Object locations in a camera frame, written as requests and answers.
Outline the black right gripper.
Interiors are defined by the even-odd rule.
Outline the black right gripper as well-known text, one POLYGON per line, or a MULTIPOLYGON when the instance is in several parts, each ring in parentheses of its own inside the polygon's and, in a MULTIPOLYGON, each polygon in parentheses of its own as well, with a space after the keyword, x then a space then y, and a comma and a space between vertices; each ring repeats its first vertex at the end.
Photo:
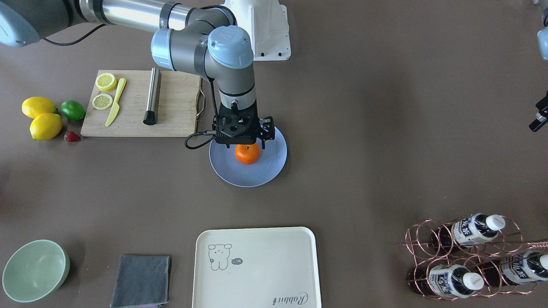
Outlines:
POLYGON ((260 139, 264 150, 266 141, 275 139, 273 118, 260 118, 257 105, 237 112, 222 105, 214 117, 212 127, 216 131, 214 141, 226 145, 227 149, 231 145, 252 145, 260 139))

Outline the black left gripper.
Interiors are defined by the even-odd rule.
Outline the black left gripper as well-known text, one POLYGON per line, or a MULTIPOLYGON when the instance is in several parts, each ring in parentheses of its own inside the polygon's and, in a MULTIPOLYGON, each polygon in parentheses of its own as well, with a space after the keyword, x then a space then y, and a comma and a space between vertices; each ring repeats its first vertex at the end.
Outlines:
POLYGON ((538 109, 536 119, 528 125, 532 132, 540 130, 540 128, 548 122, 548 92, 546 92, 546 95, 536 103, 536 108, 538 109))

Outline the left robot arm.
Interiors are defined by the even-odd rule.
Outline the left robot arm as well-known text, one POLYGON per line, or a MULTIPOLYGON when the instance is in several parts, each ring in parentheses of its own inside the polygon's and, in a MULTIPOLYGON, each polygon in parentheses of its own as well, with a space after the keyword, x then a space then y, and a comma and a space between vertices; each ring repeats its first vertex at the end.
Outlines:
MULTIPOLYGON (((542 11, 543 28, 537 33, 537 41, 542 60, 548 61, 548 1, 547 0, 532 0, 534 5, 540 7, 542 11)), ((529 125, 529 129, 533 132, 540 130, 548 122, 548 92, 544 97, 536 103, 536 119, 529 125)))

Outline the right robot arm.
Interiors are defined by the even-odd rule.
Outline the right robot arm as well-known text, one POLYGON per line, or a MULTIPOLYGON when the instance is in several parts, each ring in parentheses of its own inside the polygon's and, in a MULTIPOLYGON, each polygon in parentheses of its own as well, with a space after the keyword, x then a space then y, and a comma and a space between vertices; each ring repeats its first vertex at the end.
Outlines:
POLYGON ((122 25, 153 33, 161 67, 217 82, 221 106, 205 135, 227 146, 265 147, 275 139, 272 117, 257 109, 252 39, 225 6, 193 8, 167 0, 3 0, 1 43, 23 47, 80 23, 122 25))

